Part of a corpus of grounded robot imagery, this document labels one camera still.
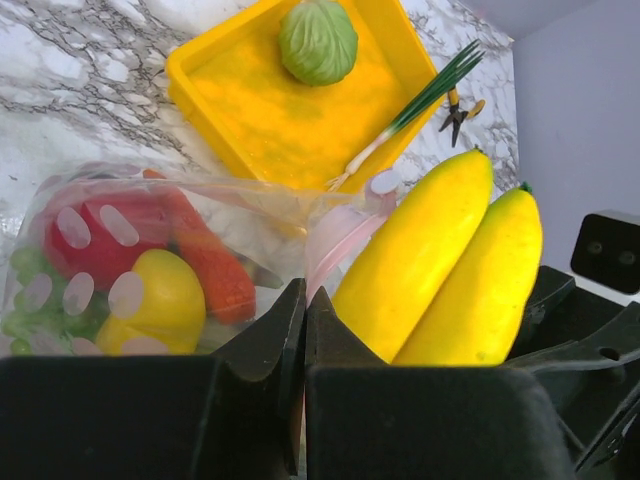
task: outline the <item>yellow zucchini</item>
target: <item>yellow zucchini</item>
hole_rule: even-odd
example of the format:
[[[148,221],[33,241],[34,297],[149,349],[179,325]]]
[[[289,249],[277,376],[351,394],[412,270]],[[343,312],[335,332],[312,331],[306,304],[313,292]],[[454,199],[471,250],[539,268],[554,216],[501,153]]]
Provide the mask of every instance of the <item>yellow zucchini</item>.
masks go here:
[[[394,365],[504,362],[518,334],[542,255],[538,208],[525,190],[510,190],[489,207]]]
[[[333,305],[386,362],[396,356],[478,228],[489,205],[491,160],[480,150],[431,170],[351,266]]]

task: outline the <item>yellow tray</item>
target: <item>yellow tray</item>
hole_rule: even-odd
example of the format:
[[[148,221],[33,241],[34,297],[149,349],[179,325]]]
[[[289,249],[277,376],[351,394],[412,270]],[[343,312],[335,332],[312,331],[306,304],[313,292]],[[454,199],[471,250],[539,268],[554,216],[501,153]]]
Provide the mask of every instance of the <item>yellow tray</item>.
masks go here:
[[[436,75],[398,0],[340,0],[358,32],[353,71],[309,87],[282,66],[280,20],[299,0],[260,0],[175,50],[169,96],[238,177],[325,190]],[[341,188],[356,192],[389,168],[440,99]]]

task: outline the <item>pruning shears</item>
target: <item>pruning shears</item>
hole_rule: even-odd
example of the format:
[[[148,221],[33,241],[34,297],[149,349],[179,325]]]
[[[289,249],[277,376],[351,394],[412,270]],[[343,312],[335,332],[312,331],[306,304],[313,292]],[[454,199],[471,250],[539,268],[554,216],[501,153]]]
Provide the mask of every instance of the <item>pruning shears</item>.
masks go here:
[[[439,132],[442,132],[449,125],[453,123],[453,136],[451,137],[451,147],[455,147],[458,141],[458,135],[460,133],[460,125],[465,120],[470,120],[473,117],[478,116],[478,114],[484,108],[486,102],[484,100],[480,100],[476,102],[473,108],[469,111],[460,110],[460,97],[458,96],[458,89],[453,88],[449,90],[447,96],[449,97],[449,116],[445,119],[442,127],[440,127]]]

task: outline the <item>red fruit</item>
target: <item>red fruit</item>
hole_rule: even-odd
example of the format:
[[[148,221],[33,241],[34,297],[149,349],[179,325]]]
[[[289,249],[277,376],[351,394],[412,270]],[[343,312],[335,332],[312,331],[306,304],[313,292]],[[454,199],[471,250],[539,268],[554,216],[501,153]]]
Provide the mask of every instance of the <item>red fruit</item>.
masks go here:
[[[67,278],[86,272],[108,290],[152,248],[167,248],[170,226],[156,197],[135,189],[56,205],[45,226],[44,251]]]

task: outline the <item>white marble surface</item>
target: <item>white marble surface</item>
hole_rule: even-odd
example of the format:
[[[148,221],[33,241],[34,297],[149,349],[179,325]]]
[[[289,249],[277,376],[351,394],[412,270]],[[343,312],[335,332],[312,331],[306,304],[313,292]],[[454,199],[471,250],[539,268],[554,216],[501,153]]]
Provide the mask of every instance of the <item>white marble surface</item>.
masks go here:
[[[255,0],[0,0],[0,292],[13,239],[38,185],[85,161],[143,159],[227,175],[169,101],[167,55]],[[450,0],[402,0],[436,66],[479,38],[485,60],[461,82],[465,123],[456,149],[437,133],[443,107],[396,164],[404,192],[438,162],[473,145],[496,167],[496,194],[516,182],[510,40]]]

